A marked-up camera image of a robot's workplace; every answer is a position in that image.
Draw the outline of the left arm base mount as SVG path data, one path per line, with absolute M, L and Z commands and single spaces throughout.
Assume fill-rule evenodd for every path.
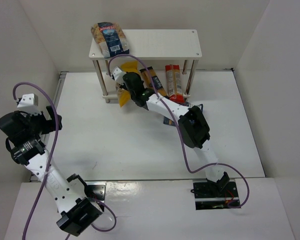
M 105 211 L 105 207 L 100 203 L 97 203 L 97 200 L 104 202 L 104 192 L 105 185 L 84 185 L 80 181 L 73 180 L 69 183 L 69 186 L 65 188 L 60 196 L 57 196 L 56 204 L 58 212 L 61 214 L 63 212 L 68 213 L 73 207 L 75 207 L 82 200 L 87 199 L 89 202 L 96 207 L 100 212 Z

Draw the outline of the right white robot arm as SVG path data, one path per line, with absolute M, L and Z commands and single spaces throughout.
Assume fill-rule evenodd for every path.
M 155 88 L 145 87 L 140 75 L 135 72 L 120 71 L 118 76 L 113 74 L 112 78 L 122 89 L 129 92 L 130 98 L 137 106 L 170 118 L 174 122 L 188 172 L 194 174 L 212 167 L 210 171 L 205 171 L 206 180 L 210 191 L 219 195 L 230 178 L 225 171 L 217 168 L 218 158 L 210 145 L 210 127 L 202 110 L 196 105 L 180 105 L 161 95 Z M 197 170 L 191 170 L 185 147 L 198 149 L 198 153 L 203 155 L 208 163 Z

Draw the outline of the yellow macaroni bag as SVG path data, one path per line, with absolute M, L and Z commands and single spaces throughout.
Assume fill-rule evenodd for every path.
M 120 69 L 124 72 L 133 72 L 140 75 L 140 72 L 138 70 L 138 62 L 136 60 L 127 61 L 123 63 L 120 66 Z M 127 90 L 123 89 L 119 83 L 116 83 L 115 89 L 116 89 L 119 106 L 123 107 L 131 99 L 130 93 Z

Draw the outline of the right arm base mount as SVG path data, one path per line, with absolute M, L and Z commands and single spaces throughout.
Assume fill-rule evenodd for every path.
M 231 180 L 220 193 L 213 193 L 206 180 L 194 181 L 192 185 L 190 192 L 194 196 L 197 211 L 229 209 L 229 203 L 233 207 L 241 204 L 234 180 Z

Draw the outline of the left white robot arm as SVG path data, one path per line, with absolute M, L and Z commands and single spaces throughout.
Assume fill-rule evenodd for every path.
M 65 178 L 50 158 L 41 135 L 54 132 L 56 126 L 61 127 L 62 117 L 55 116 L 51 106 L 46 109 L 50 120 L 42 113 L 33 115 L 19 110 L 10 112 L 0 118 L 0 130 L 7 136 L 5 145 L 13 161 L 25 166 L 41 182 L 45 181 L 45 188 L 61 215 L 57 226 L 78 237 L 102 215 L 102 209 L 91 202 L 89 197 L 92 192 L 79 175 L 73 174 Z

